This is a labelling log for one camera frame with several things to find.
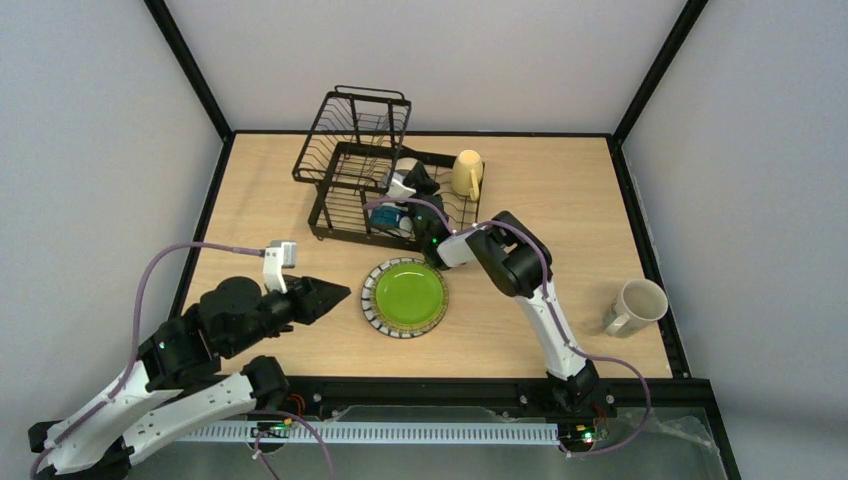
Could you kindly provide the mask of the teal patterned white bowl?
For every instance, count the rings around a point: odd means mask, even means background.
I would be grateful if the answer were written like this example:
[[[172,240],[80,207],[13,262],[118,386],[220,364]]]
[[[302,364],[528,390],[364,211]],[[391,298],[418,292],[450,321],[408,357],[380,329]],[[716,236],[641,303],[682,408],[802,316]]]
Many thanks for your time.
[[[381,204],[369,213],[372,226],[387,235],[410,238],[413,233],[412,220],[408,212],[394,204]]]

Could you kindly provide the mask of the yellow mug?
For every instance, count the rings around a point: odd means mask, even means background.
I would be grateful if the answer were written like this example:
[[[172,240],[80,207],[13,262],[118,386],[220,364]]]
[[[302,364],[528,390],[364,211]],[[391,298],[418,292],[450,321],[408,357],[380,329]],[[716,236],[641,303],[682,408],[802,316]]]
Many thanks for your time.
[[[483,172],[484,163],[480,154],[475,150],[463,150],[457,155],[452,167],[452,191],[459,196],[478,201]]]

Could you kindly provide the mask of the plain white bowl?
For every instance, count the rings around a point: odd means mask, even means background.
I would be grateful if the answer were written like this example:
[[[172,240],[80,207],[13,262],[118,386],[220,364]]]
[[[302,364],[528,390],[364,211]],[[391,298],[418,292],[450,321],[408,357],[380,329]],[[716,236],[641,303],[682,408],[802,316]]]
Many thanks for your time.
[[[413,157],[399,158],[395,164],[393,177],[403,181],[419,164],[420,161]]]

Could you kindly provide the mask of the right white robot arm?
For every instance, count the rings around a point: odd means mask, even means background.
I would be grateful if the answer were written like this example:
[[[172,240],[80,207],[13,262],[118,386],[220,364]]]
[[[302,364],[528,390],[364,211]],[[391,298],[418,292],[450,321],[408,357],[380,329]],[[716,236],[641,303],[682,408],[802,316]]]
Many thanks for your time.
[[[507,210],[464,230],[451,228],[440,187],[419,161],[392,177],[392,193],[397,184],[405,190],[400,204],[425,261],[443,271],[478,263],[527,317],[544,353],[553,401],[564,412],[579,412],[599,374],[592,360],[575,352],[577,342],[556,299],[552,255],[544,243]]]

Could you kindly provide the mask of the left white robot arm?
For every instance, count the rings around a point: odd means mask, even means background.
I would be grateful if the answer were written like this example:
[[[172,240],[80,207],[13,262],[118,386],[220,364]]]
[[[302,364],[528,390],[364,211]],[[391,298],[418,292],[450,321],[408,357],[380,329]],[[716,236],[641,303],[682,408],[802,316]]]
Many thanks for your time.
[[[351,293],[313,277],[284,278],[262,292],[237,276],[163,322],[122,372],[81,411],[28,431],[33,479],[123,479],[152,453],[198,428],[282,405],[290,384],[278,360],[257,356],[218,378],[221,362],[255,344],[310,325]]]

